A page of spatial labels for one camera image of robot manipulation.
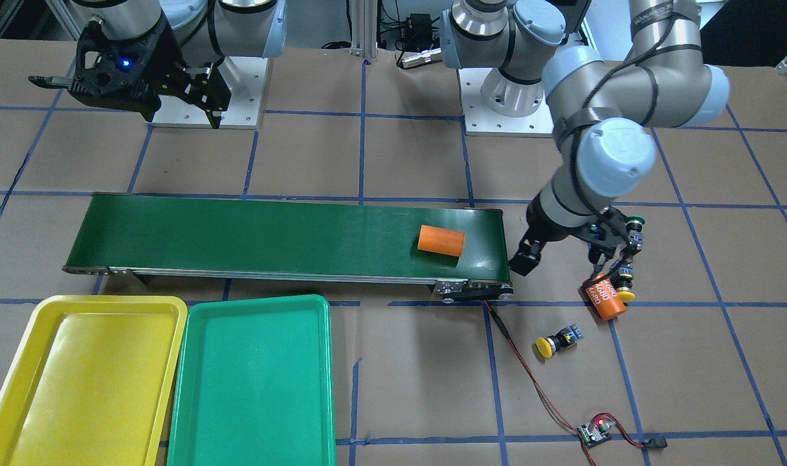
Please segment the white mounting plate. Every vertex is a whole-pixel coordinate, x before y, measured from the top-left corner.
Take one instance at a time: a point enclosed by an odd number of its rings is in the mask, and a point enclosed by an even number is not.
[[[523,118],[500,115],[485,104],[480,88],[491,68],[459,70],[462,113],[465,115],[465,134],[468,136],[520,136],[549,138],[554,125],[546,100],[538,110]]]
[[[233,61],[233,66],[222,65],[220,70],[230,86],[232,96],[230,107],[221,114],[220,127],[256,129],[261,118],[269,60],[251,56],[228,56],[226,60]],[[171,95],[162,95],[161,103],[161,109],[155,113],[151,125],[164,128],[210,128],[204,110]]]

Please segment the light blue joint cover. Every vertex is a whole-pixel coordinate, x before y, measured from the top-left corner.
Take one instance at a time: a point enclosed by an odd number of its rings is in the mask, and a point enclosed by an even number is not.
[[[518,0],[515,19],[518,26],[548,45],[559,45],[566,36],[566,18],[546,0]]]
[[[718,118],[727,106],[727,100],[730,98],[730,80],[727,79],[721,68],[712,65],[705,66],[710,68],[710,91],[707,92],[707,97],[704,98],[704,103],[698,112],[682,126],[698,126],[709,123]]]
[[[284,8],[285,0],[278,0],[276,11],[272,15],[270,32],[267,33],[267,42],[264,44],[263,58],[281,56],[284,53],[284,42],[287,41],[287,9]]]
[[[440,24],[440,48],[443,49],[443,63],[448,68],[461,70],[460,56],[456,53],[454,30],[450,24],[450,10],[443,12],[443,23]]]
[[[583,135],[577,171],[586,186],[603,197],[632,191],[655,162],[655,143],[640,124],[609,118]]]
[[[161,9],[172,30],[177,30],[195,19],[204,9],[207,0],[160,0]]]
[[[593,61],[603,61],[597,50],[586,45],[573,47],[560,47],[554,56],[544,66],[544,89],[548,97],[557,85],[566,79],[569,74],[583,65]]]

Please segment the conveyor belt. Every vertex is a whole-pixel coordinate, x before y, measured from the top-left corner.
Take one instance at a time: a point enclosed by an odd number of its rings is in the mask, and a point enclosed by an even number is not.
[[[423,224],[464,231],[462,257],[417,250]],[[425,283],[444,299],[513,292],[500,210],[94,194],[63,269]]]

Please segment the circuit board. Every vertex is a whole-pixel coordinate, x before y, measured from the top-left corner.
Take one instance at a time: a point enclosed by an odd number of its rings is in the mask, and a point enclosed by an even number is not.
[[[581,437],[586,448],[592,448],[598,443],[606,442],[612,438],[612,427],[615,422],[598,419],[597,421],[587,422],[577,428],[577,434]]]

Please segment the black connector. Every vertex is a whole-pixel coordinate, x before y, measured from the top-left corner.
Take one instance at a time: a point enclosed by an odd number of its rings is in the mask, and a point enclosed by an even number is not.
[[[667,448],[667,439],[664,437],[655,437],[644,442],[646,449],[665,449]]]

